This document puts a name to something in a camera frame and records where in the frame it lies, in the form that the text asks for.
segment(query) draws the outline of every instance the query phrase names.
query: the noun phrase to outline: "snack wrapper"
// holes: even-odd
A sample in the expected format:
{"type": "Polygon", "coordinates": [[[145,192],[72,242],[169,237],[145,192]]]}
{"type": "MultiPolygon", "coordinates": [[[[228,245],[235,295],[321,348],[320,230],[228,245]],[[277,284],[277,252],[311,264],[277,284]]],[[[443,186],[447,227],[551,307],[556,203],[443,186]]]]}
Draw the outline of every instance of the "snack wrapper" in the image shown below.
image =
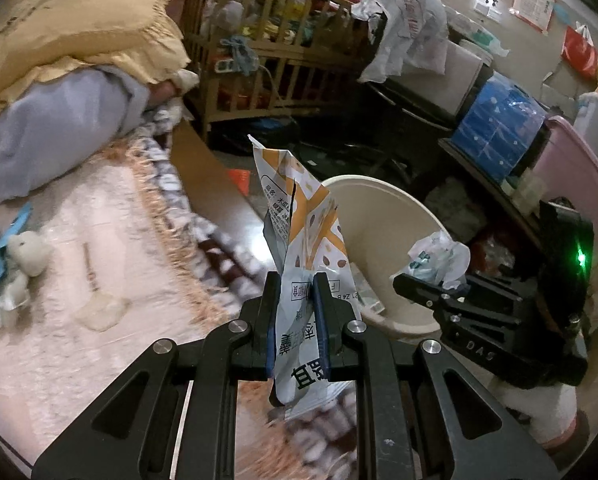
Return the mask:
{"type": "Polygon", "coordinates": [[[294,418],[336,397],[348,383],[329,383],[321,370],[311,284],[325,272],[330,292],[360,304],[339,227],[337,204],[328,190],[288,150],[268,150],[255,139],[253,152],[268,199],[264,236],[281,274],[275,323],[275,393],[294,418]]]}

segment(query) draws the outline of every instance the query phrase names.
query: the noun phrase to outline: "yellow ruffled pillow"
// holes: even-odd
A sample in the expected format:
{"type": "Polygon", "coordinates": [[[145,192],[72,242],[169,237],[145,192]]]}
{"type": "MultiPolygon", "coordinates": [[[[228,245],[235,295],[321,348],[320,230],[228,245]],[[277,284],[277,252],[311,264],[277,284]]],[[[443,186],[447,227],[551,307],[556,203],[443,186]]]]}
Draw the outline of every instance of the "yellow ruffled pillow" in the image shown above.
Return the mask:
{"type": "Polygon", "coordinates": [[[35,81],[82,66],[113,64],[144,84],[170,78],[189,59],[168,1],[4,0],[0,113],[35,81]]]}

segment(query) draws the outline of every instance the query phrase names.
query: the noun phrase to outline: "metal screw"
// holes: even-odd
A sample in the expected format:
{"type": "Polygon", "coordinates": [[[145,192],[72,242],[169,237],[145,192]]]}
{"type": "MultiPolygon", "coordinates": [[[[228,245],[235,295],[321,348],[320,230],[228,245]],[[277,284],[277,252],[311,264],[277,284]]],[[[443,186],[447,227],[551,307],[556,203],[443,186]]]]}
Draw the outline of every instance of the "metal screw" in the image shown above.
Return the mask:
{"type": "Polygon", "coordinates": [[[358,319],[348,321],[348,330],[352,333],[361,334],[362,332],[365,332],[366,328],[368,328],[368,325],[358,319]]]}
{"type": "Polygon", "coordinates": [[[439,343],[439,341],[435,341],[434,339],[426,339],[423,341],[423,345],[421,346],[429,354],[438,354],[441,352],[441,343],[439,343]]]}
{"type": "Polygon", "coordinates": [[[170,339],[159,339],[153,344],[153,350],[156,354],[167,354],[172,350],[172,341],[170,339]]]}
{"type": "Polygon", "coordinates": [[[248,323],[243,319],[235,319],[234,321],[228,323],[228,330],[235,334],[246,332],[246,330],[248,330],[248,323]]]}

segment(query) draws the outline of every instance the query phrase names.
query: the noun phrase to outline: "pink plastic bin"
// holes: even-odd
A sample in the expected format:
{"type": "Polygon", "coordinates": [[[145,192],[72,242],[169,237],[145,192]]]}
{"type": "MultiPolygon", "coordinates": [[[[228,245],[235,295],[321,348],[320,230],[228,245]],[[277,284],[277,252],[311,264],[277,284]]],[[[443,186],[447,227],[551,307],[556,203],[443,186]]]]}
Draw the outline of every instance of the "pink plastic bin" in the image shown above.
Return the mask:
{"type": "Polygon", "coordinates": [[[562,117],[545,121],[550,141],[534,165],[548,187],[544,199],[565,196],[594,225],[592,264],[598,263],[598,158],[562,117]]]}

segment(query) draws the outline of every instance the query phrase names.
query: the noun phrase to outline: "paper poster on wall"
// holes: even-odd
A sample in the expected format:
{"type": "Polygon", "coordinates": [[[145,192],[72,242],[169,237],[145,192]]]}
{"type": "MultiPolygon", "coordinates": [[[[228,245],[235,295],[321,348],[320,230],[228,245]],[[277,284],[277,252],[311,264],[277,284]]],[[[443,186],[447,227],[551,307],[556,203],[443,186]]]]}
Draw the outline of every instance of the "paper poster on wall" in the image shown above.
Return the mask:
{"type": "Polygon", "coordinates": [[[547,34],[555,0],[514,0],[510,11],[524,22],[547,34]]]}

